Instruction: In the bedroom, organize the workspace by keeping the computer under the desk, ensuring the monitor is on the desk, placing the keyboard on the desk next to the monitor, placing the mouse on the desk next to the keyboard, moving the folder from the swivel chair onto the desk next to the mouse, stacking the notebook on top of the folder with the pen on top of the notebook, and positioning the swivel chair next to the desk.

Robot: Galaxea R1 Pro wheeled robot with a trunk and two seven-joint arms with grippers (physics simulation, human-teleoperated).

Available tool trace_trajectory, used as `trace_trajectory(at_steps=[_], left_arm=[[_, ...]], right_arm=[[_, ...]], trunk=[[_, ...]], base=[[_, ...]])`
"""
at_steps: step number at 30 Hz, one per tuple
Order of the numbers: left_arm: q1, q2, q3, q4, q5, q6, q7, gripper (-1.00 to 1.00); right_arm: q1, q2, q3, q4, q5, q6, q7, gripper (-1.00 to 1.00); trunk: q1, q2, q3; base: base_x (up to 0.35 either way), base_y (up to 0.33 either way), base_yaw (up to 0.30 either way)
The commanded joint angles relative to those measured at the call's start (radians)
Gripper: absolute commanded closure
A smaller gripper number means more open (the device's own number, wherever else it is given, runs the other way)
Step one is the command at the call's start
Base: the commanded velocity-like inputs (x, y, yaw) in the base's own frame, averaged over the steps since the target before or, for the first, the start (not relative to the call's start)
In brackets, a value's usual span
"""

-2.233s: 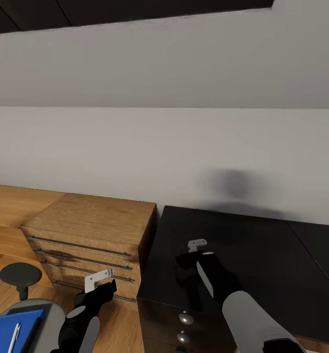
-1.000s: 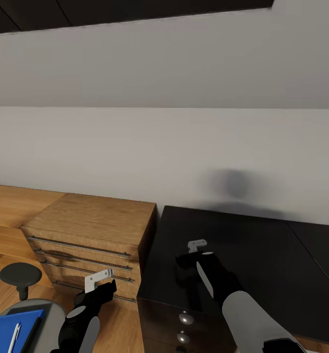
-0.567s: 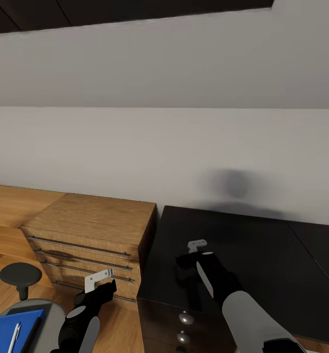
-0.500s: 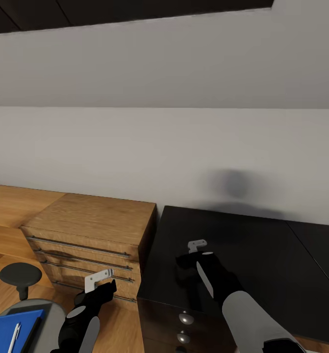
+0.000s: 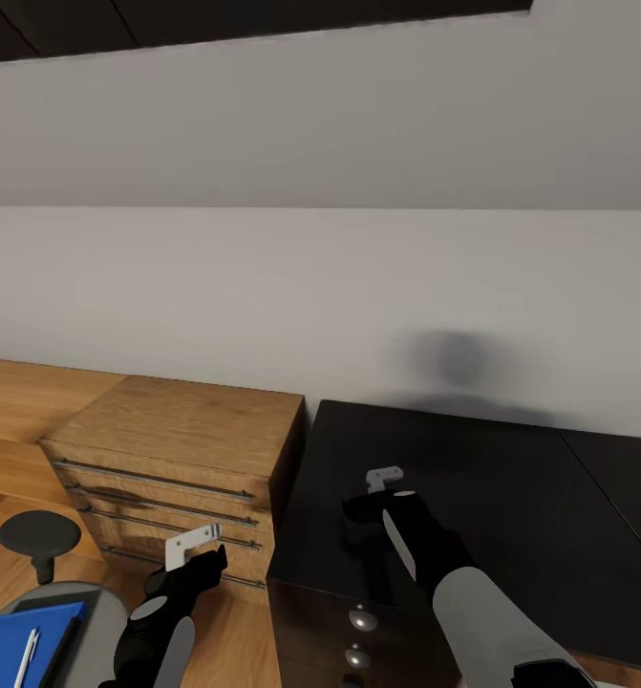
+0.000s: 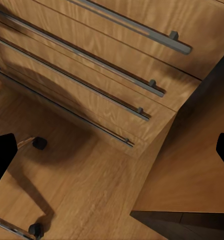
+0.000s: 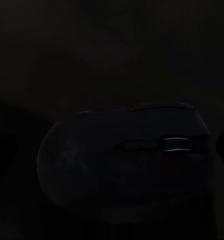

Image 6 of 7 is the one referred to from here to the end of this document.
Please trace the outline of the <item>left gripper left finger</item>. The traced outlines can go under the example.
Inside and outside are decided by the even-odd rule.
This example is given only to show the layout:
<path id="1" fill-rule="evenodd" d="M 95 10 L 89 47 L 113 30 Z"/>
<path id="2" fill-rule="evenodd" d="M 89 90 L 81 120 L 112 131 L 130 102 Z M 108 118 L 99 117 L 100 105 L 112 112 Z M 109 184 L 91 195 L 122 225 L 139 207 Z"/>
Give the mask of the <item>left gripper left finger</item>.
<path id="1" fill-rule="evenodd" d="M 0 135 L 0 179 L 18 151 L 13 133 Z"/>

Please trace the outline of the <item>swivel chair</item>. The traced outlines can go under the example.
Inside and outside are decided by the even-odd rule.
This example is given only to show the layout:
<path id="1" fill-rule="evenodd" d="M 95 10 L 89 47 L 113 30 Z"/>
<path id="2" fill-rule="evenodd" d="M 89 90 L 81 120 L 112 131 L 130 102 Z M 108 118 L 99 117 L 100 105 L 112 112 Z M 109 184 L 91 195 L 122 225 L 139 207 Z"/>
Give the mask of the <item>swivel chair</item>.
<path id="1" fill-rule="evenodd" d="M 29 136 L 28 138 L 17 143 L 18 149 L 22 148 L 26 144 L 33 142 L 33 146 L 37 149 L 43 150 L 47 144 L 47 140 L 42 137 Z M 3 228 L 24 240 L 40 240 L 44 236 L 44 227 L 42 223 L 38 222 L 30 225 L 29 230 L 25 231 L 18 226 L 9 223 L 0 218 L 0 228 Z"/>

